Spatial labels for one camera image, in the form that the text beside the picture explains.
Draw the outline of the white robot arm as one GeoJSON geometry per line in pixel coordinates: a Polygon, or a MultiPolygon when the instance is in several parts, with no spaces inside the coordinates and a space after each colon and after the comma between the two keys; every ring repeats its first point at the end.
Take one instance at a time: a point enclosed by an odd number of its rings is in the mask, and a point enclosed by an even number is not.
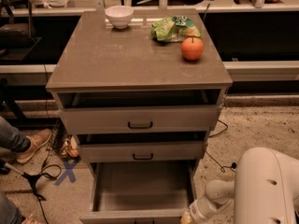
{"type": "Polygon", "coordinates": [[[247,150],[233,181],[212,180],[180,224],[234,212],[234,224],[298,224],[299,160],[266,147],[247,150]]]}

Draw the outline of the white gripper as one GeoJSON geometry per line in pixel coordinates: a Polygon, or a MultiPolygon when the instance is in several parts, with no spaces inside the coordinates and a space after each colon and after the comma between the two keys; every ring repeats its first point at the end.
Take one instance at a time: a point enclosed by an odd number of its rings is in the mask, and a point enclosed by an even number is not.
{"type": "Polygon", "coordinates": [[[180,224],[194,224],[194,222],[205,222],[210,218],[232,211],[234,209],[234,200],[228,199],[222,204],[216,201],[210,201],[207,196],[195,200],[185,211],[180,219],[180,224]]]}

